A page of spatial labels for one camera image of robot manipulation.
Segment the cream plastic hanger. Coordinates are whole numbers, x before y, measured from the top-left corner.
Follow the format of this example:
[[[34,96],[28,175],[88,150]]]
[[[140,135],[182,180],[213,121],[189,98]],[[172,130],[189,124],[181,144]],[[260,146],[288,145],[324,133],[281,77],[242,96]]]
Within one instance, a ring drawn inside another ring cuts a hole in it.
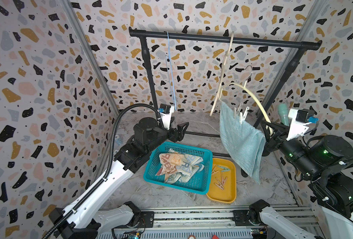
[[[219,91],[219,98],[218,100],[221,100],[221,97],[222,97],[222,92],[223,92],[223,89],[226,88],[226,87],[229,87],[230,85],[234,85],[234,86],[238,86],[240,87],[242,90],[244,90],[246,93],[249,94],[249,96],[255,101],[255,103],[257,104],[257,106],[259,107],[260,111],[262,112],[262,115],[264,116],[264,118],[267,120],[267,121],[271,121],[269,116],[267,115],[267,112],[265,110],[265,108],[262,106],[262,104],[260,103],[259,99],[249,90],[245,87],[245,85],[241,85],[241,84],[237,84],[237,83],[228,83],[226,85],[223,85],[221,86],[221,89]]]

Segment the light teal towel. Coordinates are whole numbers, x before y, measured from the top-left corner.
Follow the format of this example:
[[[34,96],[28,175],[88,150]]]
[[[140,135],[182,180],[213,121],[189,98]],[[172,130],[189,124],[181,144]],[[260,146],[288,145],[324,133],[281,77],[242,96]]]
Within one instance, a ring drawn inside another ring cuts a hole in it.
[[[245,120],[240,120],[225,102],[220,109],[220,138],[234,162],[257,184],[260,184],[260,164],[266,143],[264,134]]]

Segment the cream RABBIT lettered towel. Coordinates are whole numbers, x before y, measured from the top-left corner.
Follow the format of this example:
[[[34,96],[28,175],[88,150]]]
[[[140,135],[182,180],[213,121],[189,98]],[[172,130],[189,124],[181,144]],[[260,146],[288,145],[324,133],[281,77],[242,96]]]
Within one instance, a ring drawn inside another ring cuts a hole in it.
[[[202,157],[191,154],[182,154],[172,148],[169,149],[167,153],[161,153],[159,159],[162,166],[156,173],[156,176],[164,175],[165,177],[168,177],[177,172],[184,172],[185,174],[195,172],[196,175],[204,169]]]

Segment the cream towel blue cartoon print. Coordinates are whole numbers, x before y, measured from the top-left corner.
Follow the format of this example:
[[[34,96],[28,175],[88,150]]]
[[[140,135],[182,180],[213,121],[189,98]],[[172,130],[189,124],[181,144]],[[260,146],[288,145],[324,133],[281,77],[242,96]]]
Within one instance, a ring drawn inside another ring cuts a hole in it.
[[[188,183],[194,175],[195,175],[195,172],[192,172],[190,174],[185,174],[184,172],[177,172],[169,175],[168,177],[165,177],[164,183],[166,184],[175,184],[177,182]]]

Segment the green clothespin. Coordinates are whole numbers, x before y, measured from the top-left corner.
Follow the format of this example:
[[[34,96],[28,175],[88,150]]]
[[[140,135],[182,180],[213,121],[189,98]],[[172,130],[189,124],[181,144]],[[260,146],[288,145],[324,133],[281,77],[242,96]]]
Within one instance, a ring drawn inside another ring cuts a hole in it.
[[[218,168],[218,170],[220,172],[229,172],[230,171],[230,168],[225,167],[225,166],[217,165],[216,167]]]

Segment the yellow clothespin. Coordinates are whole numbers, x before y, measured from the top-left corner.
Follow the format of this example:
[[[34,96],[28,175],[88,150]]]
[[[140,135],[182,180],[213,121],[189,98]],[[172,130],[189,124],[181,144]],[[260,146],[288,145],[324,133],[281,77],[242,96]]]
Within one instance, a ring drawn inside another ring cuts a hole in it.
[[[213,167],[211,175],[214,175],[218,172],[219,170],[216,170],[216,165]]]

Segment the beige pink clothespin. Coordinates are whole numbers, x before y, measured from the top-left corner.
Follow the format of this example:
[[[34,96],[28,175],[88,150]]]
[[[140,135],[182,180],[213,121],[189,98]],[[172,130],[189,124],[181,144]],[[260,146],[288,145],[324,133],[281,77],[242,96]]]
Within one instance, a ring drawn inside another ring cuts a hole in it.
[[[220,188],[221,190],[224,190],[224,186],[222,185],[221,181],[217,180],[216,183],[214,183],[214,185],[216,185],[218,188]]]

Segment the blue wire hanger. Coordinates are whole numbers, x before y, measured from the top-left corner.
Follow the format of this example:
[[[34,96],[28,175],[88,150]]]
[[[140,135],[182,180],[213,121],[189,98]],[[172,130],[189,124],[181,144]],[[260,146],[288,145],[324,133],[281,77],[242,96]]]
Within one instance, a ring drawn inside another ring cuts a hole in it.
[[[170,35],[169,32],[166,32],[167,34],[167,59],[166,59],[166,65],[168,68],[168,78],[170,82],[170,87],[171,87],[171,96],[174,104],[174,110],[177,111],[177,102],[176,102],[176,90],[175,90],[175,84],[174,84],[174,75],[173,75],[173,66],[172,66],[172,58],[171,58],[171,48],[170,48]]]

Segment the beige plastic hanger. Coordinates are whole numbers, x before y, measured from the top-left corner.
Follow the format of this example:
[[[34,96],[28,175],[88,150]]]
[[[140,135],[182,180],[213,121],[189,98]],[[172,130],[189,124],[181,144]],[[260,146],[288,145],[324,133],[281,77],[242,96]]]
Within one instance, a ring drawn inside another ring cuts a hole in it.
[[[219,86],[218,86],[218,90],[216,92],[216,95],[215,95],[215,98],[214,98],[214,102],[213,102],[213,105],[212,105],[212,108],[211,108],[211,111],[210,111],[210,114],[209,114],[210,117],[214,113],[215,106],[216,106],[216,103],[217,103],[218,98],[219,98],[219,91],[220,91],[222,83],[224,81],[224,73],[226,71],[227,61],[228,61],[228,58],[230,56],[230,52],[231,52],[231,48],[232,48],[232,44],[233,44],[233,39],[234,39],[234,32],[231,33],[229,47],[228,47],[228,49],[226,51],[226,54],[225,54],[225,56],[223,58],[222,67],[221,67],[221,71],[220,71]]]

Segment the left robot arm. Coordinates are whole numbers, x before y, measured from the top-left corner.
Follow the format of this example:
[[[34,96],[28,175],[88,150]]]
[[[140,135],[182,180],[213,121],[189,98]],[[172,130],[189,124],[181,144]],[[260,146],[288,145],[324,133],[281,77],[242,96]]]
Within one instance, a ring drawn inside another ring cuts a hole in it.
[[[134,126],[134,135],[115,153],[115,135],[125,113],[133,108],[145,107],[155,112],[154,118],[143,118]],[[59,231],[64,239],[96,239],[120,226],[135,227],[140,224],[141,211],[132,202],[101,212],[101,206],[116,189],[148,162],[152,152],[165,141],[181,141],[188,123],[171,127],[175,106],[161,104],[156,109],[147,104],[134,104],[123,109],[115,119],[112,130],[110,154],[106,171],[73,203],[66,208],[56,208],[50,213],[54,226],[45,239]]]

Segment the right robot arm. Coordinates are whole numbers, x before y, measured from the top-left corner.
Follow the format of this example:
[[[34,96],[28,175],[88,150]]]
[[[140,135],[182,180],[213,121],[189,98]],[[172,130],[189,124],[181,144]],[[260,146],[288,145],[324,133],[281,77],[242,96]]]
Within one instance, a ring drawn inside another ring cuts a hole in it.
[[[275,122],[263,121],[267,143],[264,152],[276,150],[301,173],[301,179],[316,197],[323,211],[329,233],[333,239],[353,239],[353,179],[344,169],[353,167],[353,148],[342,137],[335,135],[315,136],[309,146],[297,138],[288,139],[289,127]]]

